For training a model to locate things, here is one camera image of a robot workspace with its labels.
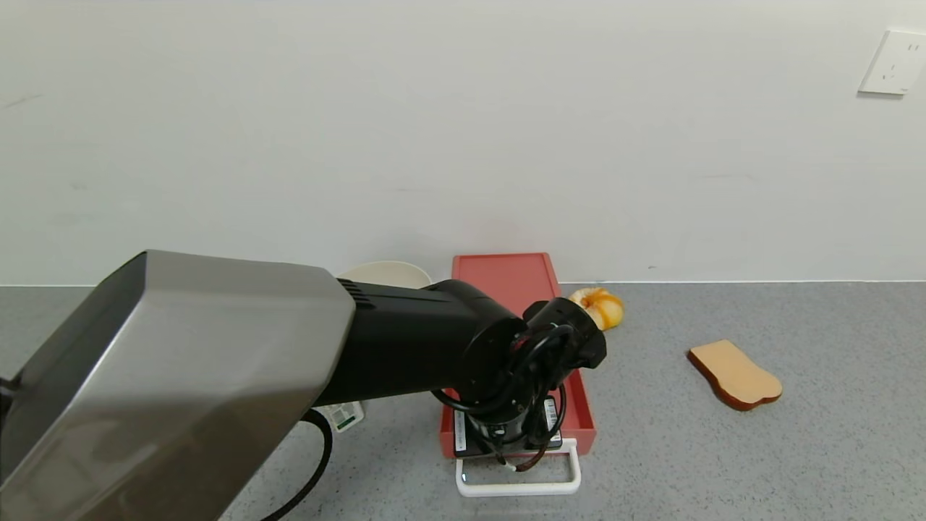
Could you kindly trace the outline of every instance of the black robot arm segment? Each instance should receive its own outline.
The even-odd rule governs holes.
[[[527,325],[458,280],[423,289],[341,280],[357,310],[331,382],[315,405],[439,388],[486,396]]]
[[[480,422],[519,425],[539,394],[606,355],[594,321],[567,299],[536,302],[521,319],[458,280],[423,289],[341,284],[357,312],[316,405],[432,390]]]

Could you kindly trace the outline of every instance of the gray robot arm casing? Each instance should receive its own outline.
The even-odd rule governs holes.
[[[19,373],[0,518],[217,519],[328,384],[354,313],[320,268],[139,255]]]

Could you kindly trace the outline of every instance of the white wall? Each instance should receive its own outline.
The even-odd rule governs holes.
[[[0,284],[143,248],[562,280],[921,279],[899,0],[0,6]]]

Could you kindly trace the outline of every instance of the white bowl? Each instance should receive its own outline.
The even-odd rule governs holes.
[[[400,260],[379,260],[360,264],[338,275],[343,279],[367,284],[420,288],[429,286],[431,278],[414,264]]]

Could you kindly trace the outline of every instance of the orange food toy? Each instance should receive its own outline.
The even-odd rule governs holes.
[[[624,303],[603,287],[586,287],[569,296],[592,317],[598,329],[610,329],[624,320]]]

